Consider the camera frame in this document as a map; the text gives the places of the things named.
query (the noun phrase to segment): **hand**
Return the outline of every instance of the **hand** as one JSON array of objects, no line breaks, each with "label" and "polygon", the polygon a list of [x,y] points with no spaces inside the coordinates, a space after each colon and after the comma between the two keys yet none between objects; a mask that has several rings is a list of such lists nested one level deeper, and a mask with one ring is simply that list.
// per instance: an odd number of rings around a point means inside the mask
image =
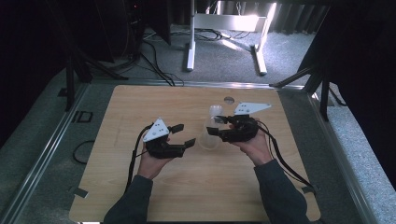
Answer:
[{"label": "hand", "polygon": [[155,176],[157,176],[166,163],[173,159],[157,159],[152,157],[147,152],[146,147],[143,147],[142,153],[143,154],[141,155],[142,158],[140,160],[137,174],[147,179],[153,179]]},{"label": "hand", "polygon": [[273,159],[267,145],[265,133],[262,130],[259,130],[254,138],[246,142],[233,142],[231,144],[245,152],[255,166],[263,165]]}]

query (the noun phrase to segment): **white stand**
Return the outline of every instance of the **white stand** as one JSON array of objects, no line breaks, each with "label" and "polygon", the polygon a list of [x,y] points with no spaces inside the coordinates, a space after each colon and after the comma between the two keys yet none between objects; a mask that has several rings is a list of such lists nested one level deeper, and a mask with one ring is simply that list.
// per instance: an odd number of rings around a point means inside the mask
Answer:
[{"label": "white stand", "polygon": [[260,43],[254,46],[253,53],[256,55],[260,75],[263,76],[267,74],[262,47],[267,39],[268,29],[271,25],[275,9],[276,3],[273,3],[267,17],[201,14],[195,13],[195,3],[194,0],[191,0],[191,41],[187,60],[187,70],[192,71],[194,69],[195,28],[205,28],[262,33]]}]

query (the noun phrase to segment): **wire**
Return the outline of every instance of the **wire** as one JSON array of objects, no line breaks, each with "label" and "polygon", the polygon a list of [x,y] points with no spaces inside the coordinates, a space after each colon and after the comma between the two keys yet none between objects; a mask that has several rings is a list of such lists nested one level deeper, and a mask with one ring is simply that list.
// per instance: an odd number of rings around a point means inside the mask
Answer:
[{"label": "wire", "polygon": [[159,71],[156,69],[156,67],[154,66],[154,64],[152,64],[152,63],[149,61],[149,59],[148,59],[143,53],[142,53],[141,55],[143,56],[143,59],[145,59],[146,62],[148,62],[148,64],[155,70],[155,72],[156,72],[163,80],[165,80],[165,81],[169,84],[169,86],[175,86],[175,83],[172,84],[172,83],[169,82],[168,78],[170,78],[170,77],[168,77],[167,75],[162,74],[161,72],[159,72]]},{"label": "wire", "polygon": [[216,13],[216,10],[218,9],[218,1],[219,0],[216,0],[216,1],[214,1],[213,3],[212,3],[212,5],[210,5],[210,7],[207,9],[208,11],[206,12],[206,14],[210,14],[209,12],[210,12],[210,9],[216,4],[216,7],[215,7],[215,9],[214,9],[214,11],[213,11],[213,14],[215,14]]},{"label": "wire", "polygon": [[280,151],[279,151],[279,147],[278,147],[278,145],[277,145],[277,141],[276,141],[276,139],[270,134],[270,132],[268,131],[268,127],[267,127],[263,122],[261,122],[261,121],[259,121],[259,120],[258,120],[258,122],[259,122],[260,124],[264,125],[264,127],[266,128],[266,130],[265,130],[264,128],[262,128],[262,127],[259,125],[259,129],[262,130],[265,134],[267,134],[268,137],[270,138],[270,142],[269,142],[269,143],[270,143],[270,144],[269,144],[270,151],[272,150],[272,149],[271,149],[271,142],[272,142],[272,145],[274,145],[274,149],[275,149],[275,152],[276,152],[276,156],[277,156],[277,158],[279,159],[280,163],[282,163],[282,165],[283,165],[290,173],[292,173],[292,175],[289,174],[288,172],[286,172],[286,171],[284,170],[285,173],[288,174],[288,175],[289,175],[290,177],[292,177],[293,179],[295,179],[295,180],[297,180],[297,181],[300,181],[300,182],[306,184],[309,188],[312,189],[312,191],[313,191],[314,194],[316,195],[316,191],[315,191],[314,186],[312,186],[312,185],[311,185],[308,181],[306,181],[302,176],[300,176],[299,174],[297,174],[297,172],[295,172],[293,169],[291,169],[291,167],[283,160],[282,155],[280,154]]},{"label": "wire", "polygon": [[82,145],[87,144],[87,143],[94,143],[94,142],[95,142],[95,140],[84,141],[84,142],[80,143],[77,147],[75,147],[75,149],[73,150],[73,159],[74,159],[76,162],[80,163],[80,164],[86,165],[87,162],[79,160],[79,159],[77,158],[77,156],[76,156],[76,153],[77,153],[78,149],[79,149]]},{"label": "wire", "polygon": [[136,157],[139,157],[139,156],[145,154],[146,152],[147,152],[147,151],[144,151],[144,152],[140,153],[139,155],[137,155]]},{"label": "wire", "polygon": [[140,132],[139,136],[136,139],[136,144],[134,145],[134,151],[132,152],[131,163],[129,164],[128,180],[126,182],[126,187],[125,187],[124,193],[126,193],[126,191],[128,190],[128,188],[129,188],[129,186],[131,185],[131,182],[132,182],[132,175],[134,174],[134,162],[136,161],[136,158],[137,158],[136,153],[137,153],[137,148],[139,147],[140,138],[142,138],[143,133],[145,131],[149,130],[151,127],[152,127],[152,124],[150,124],[149,126],[145,127]]},{"label": "wire", "polygon": [[[147,68],[147,67],[145,67],[145,66],[139,65],[138,63],[136,64],[136,66],[141,67],[141,68],[146,69],[146,70],[149,70],[150,72],[157,73],[156,71],[154,71],[154,70],[152,70],[152,69],[149,69],[149,68]],[[179,81],[181,82],[181,86],[184,87],[184,81],[183,81],[183,79],[181,79],[180,77],[178,77],[177,75],[172,74],[172,73],[165,73],[165,74],[166,74],[166,75],[169,75],[169,76],[172,76],[172,77],[175,77],[175,79],[177,79],[177,80],[179,80]]]},{"label": "wire", "polygon": [[238,10],[238,16],[241,15],[241,2],[236,2],[236,9]]},{"label": "wire", "polygon": [[[140,59],[140,55],[128,55],[128,62],[115,66],[110,66],[107,69],[116,72],[119,75],[134,68],[133,67],[134,63],[136,63],[136,61],[138,61],[139,59]],[[93,69],[98,69],[96,66],[90,64],[88,64],[88,66]]]},{"label": "wire", "polygon": [[[122,3],[123,3],[123,8],[125,9],[125,10],[124,10],[125,16],[128,17],[128,12],[126,11],[127,6],[125,6],[125,2],[124,2],[124,1],[122,1]],[[130,27],[129,27],[129,24],[128,24],[128,20],[127,20],[127,22],[126,22],[126,32],[127,32],[126,43],[125,43],[124,50],[123,50],[123,52],[122,52],[122,54],[121,54],[121,57],[125,54],[126,50],[128,49],[128,45],[129,45]]]},{"label": "wire", "polygon": [[153,51],[154,51],[154,64],[152,64],[149,61],[149,59],[147,59],[143,54],[141,54],[141,55],[143,55],[145,57],[146,61],[151,65],[151,67],[155,71],[157,71],[157,74],[160,75],[160,77],[162,77],[170,86],[176,86],[174,80],[171,77],[169,77],[168,75],[166,75],[165,72],[163,72],[160,69],[160,66],[158,65],[158,60],[157,60],[157,50],[155,49],[155,47],[152,44],[150,44],[149,42],[145,41],[145,40],[143,41],[143,43],[151,46],[151,48],[153,49]]},{"label": "wire", "polygon": [[330,93],[332,94],[332,96],[334,97],[335,101],[336,101],[339,105],[341,105],[341,106],[347,106],[346,103],[343,103],[343,102],[340,100],[340,98],[338,98],[337,94],[335,94],[335,92],[332,90],[332,87],[329,87],[329,91],[330,91]]},{"label": "wire", "polygon": [[[213,29],[195,29],[195,31],[196,31],[195,36],[197,37],[197,40],[204,40],[204,41],[219,41],[222,39],[243,39],[251,34],[251,32],[247,32],[246,35],[240,36],[241,34],[245,33],[242,31],[235,36],[227,36],[227,35],[224,35],[222,32],[213,30]],[[190,31],[177,31],[177,32],[172,32],[170,35],[189,35],[190,33],[191,33]],[[211,33],[211,34],[215,35],[215,37],[199,35],[200,33]],[[146,37],[144,37],[144,40],[151,41],[151,42],[152,41],[163,41],[163,40],[149,39],[150,37],[153,37],[155,35],[157,35],[157,34],[156,33],[146,34]]]}]

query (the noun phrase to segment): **wooden table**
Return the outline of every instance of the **wooden table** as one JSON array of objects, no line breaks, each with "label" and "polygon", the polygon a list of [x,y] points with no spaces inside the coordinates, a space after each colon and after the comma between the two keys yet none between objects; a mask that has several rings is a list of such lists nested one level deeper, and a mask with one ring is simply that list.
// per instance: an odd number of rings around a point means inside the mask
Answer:
[{"label": "wooden table", "polygon": [[[230,96],[235,103],[228,105]],[[74,221],[103,221],[108,209],[122,195],[132,151],[141,130],[161,117],[167,126],[179,123],[184,131],[171,134],[171,144],[198,138],[211,105],[222,105],[233,115],[239,102],[269,103],[271,108],[252,115],[276,138],[284,160],[307,178],[303,163],[278,94],[263,89],[204,87],[118,86],[109,102],[79,187],[87,198],[76,196],[70,210]],[[136,160],[135,171],[139,164]],[[301,191],[300,182],[292,180]],[[307,216],[318,220],[313,193],[304,194]],[[264,221],[259,184],[253,163],[239,148],[220,143],[215,150],[202,149],[198,141],[168,163],[154,179],[148,221]]]}]

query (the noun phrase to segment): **small white object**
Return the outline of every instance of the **small white object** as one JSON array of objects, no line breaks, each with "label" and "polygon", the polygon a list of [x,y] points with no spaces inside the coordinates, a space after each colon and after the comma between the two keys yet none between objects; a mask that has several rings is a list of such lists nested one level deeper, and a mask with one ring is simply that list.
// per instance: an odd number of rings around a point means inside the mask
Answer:
[{"label": "small white object", "polygon": [[168,128],[166,127],[163,120],[161,118],[158,118],[154,122],[152,127],[148,130],[148,133],[143,138],[143,142],[148,142],[148,141],[162,137],[167,134],[169,134]]},{"label": "small white object", "polygon": [[255,112],[270,108],[270,104],[257,104],[257,103],[239,103],[233,112],[235,115],[247,115]]}]

